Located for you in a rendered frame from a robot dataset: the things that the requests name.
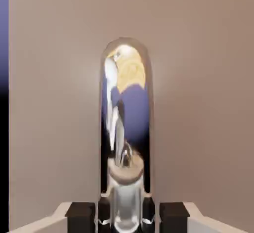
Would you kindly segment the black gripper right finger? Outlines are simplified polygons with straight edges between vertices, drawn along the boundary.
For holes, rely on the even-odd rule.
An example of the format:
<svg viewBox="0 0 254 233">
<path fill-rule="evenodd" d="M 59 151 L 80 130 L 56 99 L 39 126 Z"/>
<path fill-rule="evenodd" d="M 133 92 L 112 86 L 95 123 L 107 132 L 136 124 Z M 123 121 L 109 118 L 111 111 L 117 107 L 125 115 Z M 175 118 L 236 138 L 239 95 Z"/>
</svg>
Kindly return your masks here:
<svg viewBox="0 0 254 233">
<path fill-rule="evenodd" d="M 193 202 L 160 203 L 159 233 L 248 233 L 204 216 Z"/>
</svg>

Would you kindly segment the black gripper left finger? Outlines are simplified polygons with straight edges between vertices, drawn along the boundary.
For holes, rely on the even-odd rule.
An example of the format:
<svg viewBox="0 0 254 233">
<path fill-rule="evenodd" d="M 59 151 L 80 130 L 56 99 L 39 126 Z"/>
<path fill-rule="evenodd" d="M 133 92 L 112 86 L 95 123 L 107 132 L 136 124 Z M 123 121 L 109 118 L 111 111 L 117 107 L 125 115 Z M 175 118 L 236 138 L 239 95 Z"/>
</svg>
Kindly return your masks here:
<svg viewBox="0 0 254 233">
<path fill-rule="evenodd" d="M 96 233 L 95 204 L 63 202 L 51 215 L 7 233 Z"/>
</svg>

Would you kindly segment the shiny curved metal handle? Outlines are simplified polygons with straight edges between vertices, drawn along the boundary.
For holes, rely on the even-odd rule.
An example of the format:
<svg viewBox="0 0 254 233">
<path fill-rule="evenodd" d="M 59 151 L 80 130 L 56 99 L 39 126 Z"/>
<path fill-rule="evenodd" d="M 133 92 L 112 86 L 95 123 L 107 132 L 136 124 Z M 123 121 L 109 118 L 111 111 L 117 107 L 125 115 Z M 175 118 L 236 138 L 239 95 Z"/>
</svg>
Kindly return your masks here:
<svg viewBox="0 0 254 233">
<path fill-rule="evenodd" d="M 151 60 L 138 40 L 107 46 L 100 73 L 98 233 L 155 233 Z"/>
</svg>

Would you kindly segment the tan cabinet door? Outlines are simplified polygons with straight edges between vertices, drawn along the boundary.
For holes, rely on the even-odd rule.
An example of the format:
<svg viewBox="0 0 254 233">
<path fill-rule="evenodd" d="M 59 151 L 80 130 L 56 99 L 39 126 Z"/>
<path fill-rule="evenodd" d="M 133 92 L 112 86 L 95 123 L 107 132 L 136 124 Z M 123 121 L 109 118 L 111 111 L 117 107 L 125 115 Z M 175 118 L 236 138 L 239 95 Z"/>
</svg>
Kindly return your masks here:
<svg viewBox="0 0 254 233">
<path fill-rule="evenodd" d="M 254 233 L 254 0 L 9 0 L 10 228 L 97 199 L 119 37 L 151 58 L 155 199 Z"/>
</svg>

